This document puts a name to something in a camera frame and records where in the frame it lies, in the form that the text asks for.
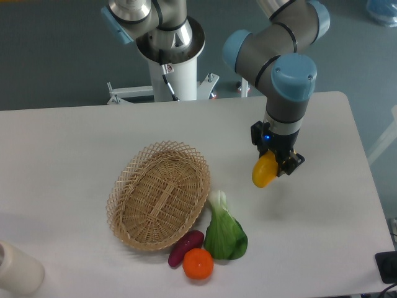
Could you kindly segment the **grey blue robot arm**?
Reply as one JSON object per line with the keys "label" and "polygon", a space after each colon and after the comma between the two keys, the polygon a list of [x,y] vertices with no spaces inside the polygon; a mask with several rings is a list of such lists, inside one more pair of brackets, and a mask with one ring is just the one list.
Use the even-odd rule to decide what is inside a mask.
{"label": "grey blue robot arm", "polygon": [[[270,26],[259,34],[235,31],[222,57],[266,97],[264,119],[251,127],[251,141],[260,155],[274,154],[278,176],[289,175],[305,160],[294,144],[317,77],[314,61],[301,51],[328,31],[330,16],[318,1],[259,6]],[[198,99],[197,57],[205,34],[185,1],[109,1],[101,14],[122,43],[135,43],[146,58],[156,101]]]}

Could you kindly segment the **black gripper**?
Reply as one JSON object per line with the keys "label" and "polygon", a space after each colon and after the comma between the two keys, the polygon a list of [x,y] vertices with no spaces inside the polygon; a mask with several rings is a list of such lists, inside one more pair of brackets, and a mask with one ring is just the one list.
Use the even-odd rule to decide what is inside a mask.
{"label": "black gripper", "polygon": [[258,121],[251,126],[251,142],[259,152],[259,159],[270,151],[276,159],[285,159],[279,163],[277,177],[291,175],[304,162],[303,155],[294,152],[299,130],[293,134],[280,135],[270,130],[268,122]]}

